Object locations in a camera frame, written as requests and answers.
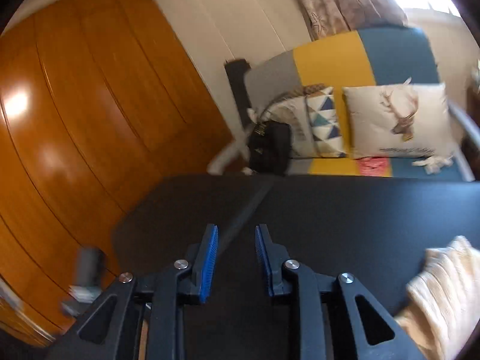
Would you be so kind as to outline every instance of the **geometric patterned pillow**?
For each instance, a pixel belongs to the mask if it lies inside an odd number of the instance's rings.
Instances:
[[[328,158],[343,158],[347,155],[332,91],[333,88],[330,87],[307,96],[307,112],[318,155]]]

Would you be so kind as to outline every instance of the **pillow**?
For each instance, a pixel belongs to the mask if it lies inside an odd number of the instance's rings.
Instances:
[[[455,143],[445,84],[369,86],[343,91],[350,112],[355,158],[452,155]]]
[[[283,100],[267,111],[268,119],[291,126],[292,158],[345,157],[332,91]]]
[[[342,158],[346,153],[332,91],[330,87],[307,96],[307,111],[318,155]]]

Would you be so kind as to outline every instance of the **deer print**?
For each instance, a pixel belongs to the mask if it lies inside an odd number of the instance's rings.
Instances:
[[[381,104],[387,107],[387,111],[394,114],[397,119],[397,125],[392,128],[392,134],[402,134],[402,141],[407,142],[413,138],[413,117],[419,109],[419,98],[418,96],[407,95],[413,108],[412,112],[407,116],[402,116],[392,104],[392,93],[387,95],[384,91],[382,97],[385,99],[385,102],[382,101]]]

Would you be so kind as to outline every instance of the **blue triangle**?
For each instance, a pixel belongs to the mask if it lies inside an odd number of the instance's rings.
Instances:
[[[323,103],[319,111],[326,111],[328,109],[335,109],[332,98],[330,96],[327,96],[325,103]]]
[[[315,120],[311,123],[313,127],[327,126],[330,123],[323,116],[317,114]]]
[[[332,130],[330,130],[330,134],[328,134],[327,139],[332,139],[340,136],[340,130],[337,126],[333,126]]]

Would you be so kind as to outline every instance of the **metal screw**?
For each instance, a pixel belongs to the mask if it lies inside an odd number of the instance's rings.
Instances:
[[[177,259],[177,261],[173,263],[173,266],[177,269],[185,269],[188,268],[188,261],[185,259]]]
[[[343,281],[344,283],[350,284],[350,283],[353,283],[355,278],[353,277],[352,274],[345,272],[344,274],[340,275],[340,280]]]
[[[296,259],[288,259],[285,261],[285,267],[289,269],[298,269],[300,263]]]
[[[120,276],[118,277],[118,280],[121,281],[122,283],[128,283],[133,278],[134,278],[134,276],[130,272],[124,272],[124,273],[120,274]]]

